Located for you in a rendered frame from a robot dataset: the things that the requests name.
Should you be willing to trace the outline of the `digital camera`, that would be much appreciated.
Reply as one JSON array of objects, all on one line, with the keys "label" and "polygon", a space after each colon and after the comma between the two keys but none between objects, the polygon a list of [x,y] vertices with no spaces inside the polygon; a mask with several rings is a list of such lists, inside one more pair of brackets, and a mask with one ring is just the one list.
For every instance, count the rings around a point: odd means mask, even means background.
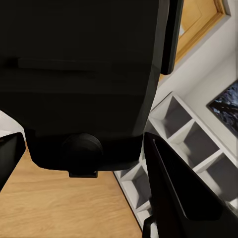
[{"label": "digital camera", "polygon": [[139,163],[184,0],[0,0],[0,110],[31,159],[69,177]]}]

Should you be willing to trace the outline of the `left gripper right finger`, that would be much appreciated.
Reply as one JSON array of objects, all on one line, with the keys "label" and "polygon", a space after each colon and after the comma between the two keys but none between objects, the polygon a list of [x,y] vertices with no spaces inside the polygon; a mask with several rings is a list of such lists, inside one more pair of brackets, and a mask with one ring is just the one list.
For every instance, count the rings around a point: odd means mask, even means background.
[{"label": "left gripper right finger", "polygon": [[238,238],[238,216],[161,136],[143,144],[159,238]]}]

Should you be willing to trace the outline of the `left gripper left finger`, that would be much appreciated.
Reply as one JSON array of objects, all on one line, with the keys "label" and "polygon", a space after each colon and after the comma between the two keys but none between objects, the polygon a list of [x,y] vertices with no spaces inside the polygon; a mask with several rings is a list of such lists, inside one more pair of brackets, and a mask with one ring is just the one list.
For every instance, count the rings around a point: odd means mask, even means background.
[{"label": "left gripper left finger", "polygon": [[0,137],[0,192],[26,151],[22,132]]}]

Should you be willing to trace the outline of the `camera tripod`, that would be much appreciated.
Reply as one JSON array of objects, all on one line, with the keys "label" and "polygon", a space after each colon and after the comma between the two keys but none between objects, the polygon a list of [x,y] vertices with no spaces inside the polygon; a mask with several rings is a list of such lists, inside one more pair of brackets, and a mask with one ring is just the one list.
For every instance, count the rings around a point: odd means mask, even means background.
[{"label": "camera tripod", "polygon": [[[150,238],[150,236],[151,236],[151,224],[153,224],[156,221],[155,220],[156,216],[155,216],[155,211],[154,211],[153,198],[150,197],[148,201],[150,201],[152,216],[144,221],[142,238]],[[232,210],[238,216],[238,210],[234,206],[232,206],[228,201],[225,201],[224,203],[230,208],[230,210]]]}]

